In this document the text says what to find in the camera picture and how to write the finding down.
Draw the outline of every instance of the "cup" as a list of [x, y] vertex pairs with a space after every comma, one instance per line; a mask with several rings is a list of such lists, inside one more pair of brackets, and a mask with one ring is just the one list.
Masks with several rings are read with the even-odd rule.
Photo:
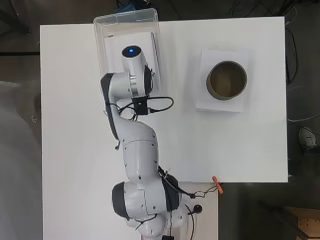
[[230, 100], [246, 88], [247, 74], [240, 64], [223, 61], [213, 67], [206, 84], [211, 96], [218, 100]]

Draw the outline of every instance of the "orange clamp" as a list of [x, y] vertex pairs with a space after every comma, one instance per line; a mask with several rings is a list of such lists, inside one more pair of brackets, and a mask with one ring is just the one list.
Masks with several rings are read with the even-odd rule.
[[212, 177], [212, 181], [216, 184], [219, 193], [222, 194], [222, 193], [223, 193], [223, 189], [222, 189], [222, 187], [221, 187], [221, 184], [218, 182], [217, 177], [216, 177], [216, 176], [213, 176], [213, 177]]

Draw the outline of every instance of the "white tabletop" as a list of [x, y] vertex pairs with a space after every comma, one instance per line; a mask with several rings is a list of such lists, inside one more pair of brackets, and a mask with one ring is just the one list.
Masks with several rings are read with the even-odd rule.
[[[160, 164], [182, 181], [287, 181], [283, 19], [161, 22], [160, 31], [175, 106], [142, 118], [157, 133]], [[187, 86], [205, 48], [250, 54], [247, 111], [194, 111]], [[93, 25], [41, 27], [45, 240], [138, 239], [111, 205], [113, 186], [126, 176], [99, 81]], [[199, 216], [196, 239], [217, 239], [217, 195], [203, 204], [209, 211]]]

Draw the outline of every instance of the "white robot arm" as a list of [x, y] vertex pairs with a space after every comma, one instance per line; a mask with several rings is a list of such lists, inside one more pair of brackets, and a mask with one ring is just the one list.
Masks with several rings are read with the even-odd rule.
[[[101, 79], [106, 111], [114, 137], [121, 143], [128, 182], [112, 191], [114, 211], [137, 229], [144, 239], [161, 239], [167, 226], [167, 213], [179, 207], [181, 194], [158, 172], [158, 142], [154, 130], [141, 122], [120, 116], [117, 102], [145, 97], [152, 91], [152, 72], [140, 47], [122, 51], [124, 72], [107, 73]], [[168, 175], [170, 183], [177, 180]]]

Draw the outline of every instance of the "black cable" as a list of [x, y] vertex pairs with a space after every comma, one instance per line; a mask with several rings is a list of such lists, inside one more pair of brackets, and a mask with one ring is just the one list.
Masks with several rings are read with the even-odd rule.
[[202, 193], [203, 195], [202, 196], [198, 196], [198, 197], [202, 197], [202, 198], [205, 198], [206, 195], [209, 193], [209, 192], [215, 192], [217, 190], [217, 187], [216, 186], [213, 186], [211, 188], [209, 188], [207, 191], [203, 192], [203, 191], [197, 191], [195, 192], [194, 194], [197, 194], [197, 193]]
[[148, 98], [147, 98], [147, 101], [148, 101], [148, 100], [154, 100], [154, 99], [169, 99], [169, 100], [171, 100], [171, 104], [170, 104], [168, 107], [162, 108], [162, 109], [148, 108], [148, 109], [150, 110], [150, 113], [156, 113], [156, 112], [166, 111], [166, 110], [170, 109], [170, 108], [173, 106], [173, 104], [174, 104], [174, 100], [173, 100], [172, 97], [148, 97]]
[[157, 217], [157, 214], [155, 214], [153, 217], [146, 219], [146, 220], [143, 220], [143, 221], [135, 219], [136, 222], [140, 223], [139, 226], [136, 227], [136, 230], [138, 230], [138, 228], [141, 227], [141, 225], [144, 224], [145, 222], [149, 222], [149, 221], [155, 219], [156, 217]]
[[296, 76], [297, 76], [298, 69], [299, 69], [299, 61], [298, 61], [298, 52], [297, 52], [296, 40], [294, 38], [294, 35], [293, 35], [293, 33], [291, 32], [290, 29], [286, 28], [286, 31], [291, 35], [292, 42], [293, 42], [293, 48], [294, 48], [294, 52], [295, 52], [295, 65], [296, 65], [296, 67], [295, 67], [295, 72], [293, 74], [292, 79], [289, 80], [289, 84], [291, 84], [294, 81], [294, 79], [296, 78]]
[[119, 114], [120, 114], [120, 116], [122, 115], [122, 113], [123, 113], [123, 111], [125, 110], [125, 109], [131, 109], [132, 111], [133, 111], [133, 115], [132, 115], [132, 117], [131, 118], [129, 118], [128, 120], [130, 120], [130, 121], [137, 121], [137, 110], [135, 109], [135, 108], [133, 108], [133, 107], [129, 107], [129, 106], [127, 106], [127, 107], [125, 107], [125, 108], [120, 108], [120, 110], [119, 110]]
[[188, 207], [188, 205], [187, 204], [185, 204], [185, 206], [186, 206], [186, 208], [188, 209], [188, 211], [189, 211], [189, 215], [191, 216], [191, 219], [192, 219], [192, 232], [191, 232], [191, 237], [190, 237], [190, 240], [192, 240], [193, 239], [193, 234], [194, 234], [194, 218], [193, 218], [193, 213], [192, 213], [192, 211], [191, 211], [191, 209]]
[[159, 171], [159, 174], [160, 176], [162, 177], [163, 180], [165, 180], [168, 185], [173, 189], [175, 190], [176, 192], [178, 193], [182, 193], [182, 194], [185, 194], [187, 196], [189, 196], [191, 199], [195, 199], [195, 198], [205, 198], [206, 195], [209, 193], [209, 192], [215, 192], [217, 190], [217, 187], [216, 186], [213, 186], [213, 187], [210, 187], [208, 190], [206, 190], [205, 192], [203, 191], [197, 191], [195, 193], [188, 193], [186, 192], [185, 190], [183, 190], [182, 188], [180, 188], [179, 186], [176, 186], [174, 185], [172, 182], [169, 181], [169, 179], [166, 178], [166, 175], [167, 175], [167, 172], [165, 172], [160, 166], [158, 167], [158, 171]]
[[121, 109], [116, 103], [108, 103], [109, 106], [116, 106], [118, 111]]
[[[156, 99], [169, 99], [171, 100], [171, 104], [168, 107], [162, 108], [162, 109], [153, 109], [153, 108], [148, 108], [150, 113], [157, 113], [157, 112], [163, 112], [166, 111], [168, 109], [170, 109], [173, 105], [174, 105], [174, 100], [172, 97], [167, 97], [167, 96], [162, 96], [162, 97], [147, 97], [146, 99], [140, 100], [140, 101], [136, 101], [135, 103], [142, 103], [144, 101], [148, 101], [148, 100], [156, 100]], [[139, 109], [134, 109], [132, 107], [130, 107], [131, 105], [133, 105], [134, 102], [130, 102], [127, 105], [123, 106], [120, 108], [119, 114], [121, 114], [125, 109], [130, 108], [133, 109], [135, 111], [135, 114], [138, 115], [137, 113], [139, 112]]]
[[289, 71], [289, 67], [288, 67], [288, 56], [286, 55], [286, 83], [287, 85], [290, 84], [290, 71]]

